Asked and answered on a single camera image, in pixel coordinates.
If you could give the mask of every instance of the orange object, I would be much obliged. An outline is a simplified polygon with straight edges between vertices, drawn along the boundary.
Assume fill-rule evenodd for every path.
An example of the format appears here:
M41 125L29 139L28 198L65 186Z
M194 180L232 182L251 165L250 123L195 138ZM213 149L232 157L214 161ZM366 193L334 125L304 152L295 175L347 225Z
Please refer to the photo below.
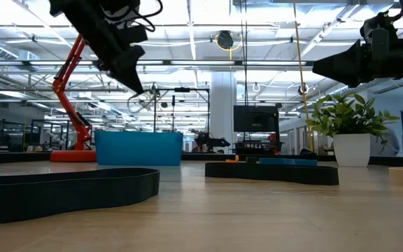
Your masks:
M239 162L239 155L236 155L234 160L226 160L227 162Z
M96 162L95 150L54 150L51 162Z
M66 84L68 83L69 77L81 59L80 55L82 54L84 47L85 41L83 40L82 35L78 35L76 42L69 53L68 59L55 76L55 80L52 83L52 89L59 98L60 103L68 114L69 120L71 120L74 128L77 131L77 142L75 147L77 151L83 151L85 149L85 142L91 140L90 131L92 126L76 112L71 102L69 102L68 97L66 97L64 94L64 90Z

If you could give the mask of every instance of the blue plastic container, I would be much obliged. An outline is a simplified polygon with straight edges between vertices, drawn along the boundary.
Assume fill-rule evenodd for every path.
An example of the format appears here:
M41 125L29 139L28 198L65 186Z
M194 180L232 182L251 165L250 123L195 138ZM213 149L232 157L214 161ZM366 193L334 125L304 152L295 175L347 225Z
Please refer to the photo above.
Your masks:
M298 160L288 158L261 158L260 163L263 165L306 165L318 166L317 160Z
M99 165L179 166L181 133L95 132Z

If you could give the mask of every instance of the white pillar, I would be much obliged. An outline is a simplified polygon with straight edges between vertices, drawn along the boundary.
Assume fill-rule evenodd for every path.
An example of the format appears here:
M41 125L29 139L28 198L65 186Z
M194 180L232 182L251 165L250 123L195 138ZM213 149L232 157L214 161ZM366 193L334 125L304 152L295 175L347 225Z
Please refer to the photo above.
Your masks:
M224 138L231 144L227 148L214 148L214 151L223 150L225 154L232 154L229 149L234 148L236 134L234 133L234 111L236 104L237 81L233 72L213 72L211 76L211 121L210 133L214 138Z

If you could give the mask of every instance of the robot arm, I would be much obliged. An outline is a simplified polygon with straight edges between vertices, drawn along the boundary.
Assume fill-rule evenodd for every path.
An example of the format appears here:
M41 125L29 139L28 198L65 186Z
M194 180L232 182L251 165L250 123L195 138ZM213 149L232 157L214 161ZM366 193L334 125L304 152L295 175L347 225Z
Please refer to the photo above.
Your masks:
M313 72L356 88L375 78L403 78L403 38L398 38L393 22L403 18L379 13L363 24L357 40L347 51L313 63Z
M99 58L94 62L99 70L142 93L136 64L145 52L131 44L147 40L146 27L131 24L142 18L154 28L147 18L161 12L162 2L157 2L160 9L156 13L141 15L139 0L50 0L50 14L65 14Z

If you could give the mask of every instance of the black rubber belt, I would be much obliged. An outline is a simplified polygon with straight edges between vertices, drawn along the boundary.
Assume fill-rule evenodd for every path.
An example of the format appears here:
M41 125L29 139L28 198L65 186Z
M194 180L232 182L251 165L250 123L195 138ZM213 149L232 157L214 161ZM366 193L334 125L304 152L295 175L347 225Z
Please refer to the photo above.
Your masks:
M160 171L144 168L0 176L0 223L136 204L159 186Z
M339 184L338 169L321 166L212 162L205 164L205 176L287 181L309 185L336 186Z

